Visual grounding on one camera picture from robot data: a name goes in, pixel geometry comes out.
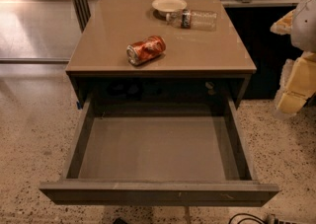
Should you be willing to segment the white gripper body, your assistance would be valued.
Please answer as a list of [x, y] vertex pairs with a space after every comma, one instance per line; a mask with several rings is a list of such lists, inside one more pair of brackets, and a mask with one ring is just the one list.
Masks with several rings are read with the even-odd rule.
[[292, 17], [291, 43], [309, 52], [316, 52], [316, 0], [301, 0]]

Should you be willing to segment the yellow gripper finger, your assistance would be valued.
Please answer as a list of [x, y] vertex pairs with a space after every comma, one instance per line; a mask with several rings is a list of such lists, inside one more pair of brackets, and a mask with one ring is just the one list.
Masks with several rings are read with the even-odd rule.
[[291, 10], [283, 17], [274, 22], [270, 28], [270, 31], [277, 35], [289, 35], [292, 28], [292, 18], [294, 11]]
[[316, 54], [303, 52], [296, 60], [287, 59], [276, 92], [276, 109], [285, 114], [296, 114], [315, 93]]

